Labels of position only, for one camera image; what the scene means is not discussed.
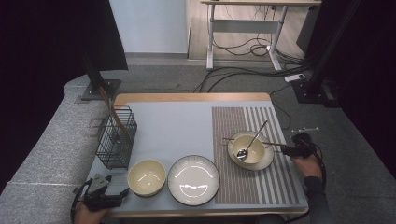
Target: desk leg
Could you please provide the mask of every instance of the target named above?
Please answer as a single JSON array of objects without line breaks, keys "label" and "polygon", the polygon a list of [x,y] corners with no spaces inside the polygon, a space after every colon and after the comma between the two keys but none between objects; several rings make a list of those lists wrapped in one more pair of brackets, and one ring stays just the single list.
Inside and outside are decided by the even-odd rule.
[{"label": "desk leg", "polygon": [[270,46],[267,47],[268,53],[270,55],[271,61],[276,71],[282,70],[279,64],[279,60],[277,59],[277,53],[275,52],[275,49],[276,49],[277,41],[279,40],[280,32],[282,31],[283,23],[285,22],[285,17],[286,17],[286,13],[288,12],[288,8],[289,8],[288,6],[283,6],[282,16],[280,17],[277,23],[273,42],[271,44],[271,47]]},{"label": "desk leg", "polygon": [[210,6],[209,45],[207,47],[206,69],[213,69],[213,24],[215,22],[215,6]]}]

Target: white plate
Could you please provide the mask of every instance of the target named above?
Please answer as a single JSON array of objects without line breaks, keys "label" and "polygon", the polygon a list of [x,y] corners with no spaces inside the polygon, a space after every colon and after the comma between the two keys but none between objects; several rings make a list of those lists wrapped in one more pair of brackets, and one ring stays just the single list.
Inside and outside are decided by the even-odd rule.
[{"label": "white plate", "polygon": [[[236,133],[234,134],[231,138],[232,139],[236,139],[237,137],[241,136],[241,135],[251,135],[251,136],[255,136],[256,133],[255,132],[240,132],[240,133]],[[262,142],[270,142],[266,137],[264,137],[263,135],[259,135],[257,137],[260,141]],[[228,151],[228,155],[230,156],[230,158],[239,166],[241,166],[242,168],[245,168],[247,170],[262,170],[265,169],[267,166],[269,166],[271,164],[271,162],[274,159],[274,148],[271,145],[265,145],[264,147],[265,149],[265,154],[264,154],[264,158],[262,159],[262,161],[256,163],[256,164],[246,164],[246,163],[242,163],[241,161],[239,161],[234,155],[233,155],[233,140],[229,140],[228,141],[228,146],[227,146],[227,151]]]},{"label": "white plate", "polygon": [[172,196],[180,203],[192,206],[209,202],[218,192],[219,182],[215,164],[195,155],[175,162],[168,174]]}]

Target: sleeve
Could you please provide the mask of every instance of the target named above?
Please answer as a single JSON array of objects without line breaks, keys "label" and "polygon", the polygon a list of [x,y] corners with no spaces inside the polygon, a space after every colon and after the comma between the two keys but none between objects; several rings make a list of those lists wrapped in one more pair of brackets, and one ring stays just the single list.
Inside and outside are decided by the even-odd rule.
[{"label": "sleeve", "polygon": [[304,179],[308,188],[308,206],[311,224],[333,224],[336,223],[327,203],[321,181],[318,177],[309,176]]}]

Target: black wire basket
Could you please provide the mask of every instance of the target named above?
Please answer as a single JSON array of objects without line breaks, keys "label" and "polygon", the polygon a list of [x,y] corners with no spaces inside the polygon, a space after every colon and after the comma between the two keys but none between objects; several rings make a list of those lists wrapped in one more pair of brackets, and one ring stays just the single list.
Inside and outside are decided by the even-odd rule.
[{"label": "black wire basket", "polygon": [[129,106],[118,106],[115,111],[124,128],[109,115],[98,137],[99,147],[96,156],[109,170],[114,168],[128,170],[137,123]]}]

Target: gray carpet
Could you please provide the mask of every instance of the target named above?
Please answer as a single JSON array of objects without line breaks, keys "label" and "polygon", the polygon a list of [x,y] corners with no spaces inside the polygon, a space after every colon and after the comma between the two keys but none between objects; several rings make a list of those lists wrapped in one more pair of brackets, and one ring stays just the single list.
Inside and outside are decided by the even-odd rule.
[{"label": "gray carpet", "polygon": [[[119,78],[122,83],[121,92],[193,92],[202,82],[207,71],[203,66],[130,66],[130,71],[103,72],[104,78]],[[221,76],[210,78],[204,86],[207,91]],[[60,134],[69,133],[64,130],[61,118],[79,119],[87,123],[86,119],[92,116],[92,108],[98,113],[106,111],[105,105],[98,102],[80,104],[78,96],[81,95],[89,80],[87,76],[76,78],[65,86],[65,97],[58,111],[52,119],[47,131],[35,146],[33,154],[22,165],[17,174],[0,197],[0,217],[5,223],[69,223],[69,206],[73,194],[68,192],[79,181],[86,178],[89,172],[89,162],[93,158],[87,157],[78,160],[57,160],[59,163],[48,164],[38,174],[37,178],[28,175],[32,173],[29,167],[44,169],[37,164],[46,164],[38,160],[52,160],[70,153],[56,151],[73,148],[73,142],[85,141],[71,139],[63,135],[62,139],[70,142],[62,147],[52,147],[59,144],[54,142],[61,138]],[[275,92],[272,95],[276,104],[276,114],[284,135],[290,142],[291,130],[306,128],[320,128],[320,132],[311,133],[313,142],[323,151],[324,161],[328,172],[327,196],[330,208],[338,223],[395,223],[396,220],[396,181],[388,172],[384,164],[376,156],[370,145],[365,141],[359,131],[350,122],[340,108],[326,108],[323,105],[303,105],[296,101],[292,87],[288,87],[283,77],[266,76],[234,76],[221,81],[213,92]],[[75,127],[74,134],[87,132],[85,127]],[[94,150],[90,144],[97,144],[94,140],[87,142],[86,147]],[[76,157],[85,152],[74,151]],[[45,185],[35,182],[46,181]],[[126,223],[195,223],[196,219],[133,219],[125,220]],[[218,223],[242,223],[237,219],[229,219]],[[295,223],[309,223],[306,217]]]}]

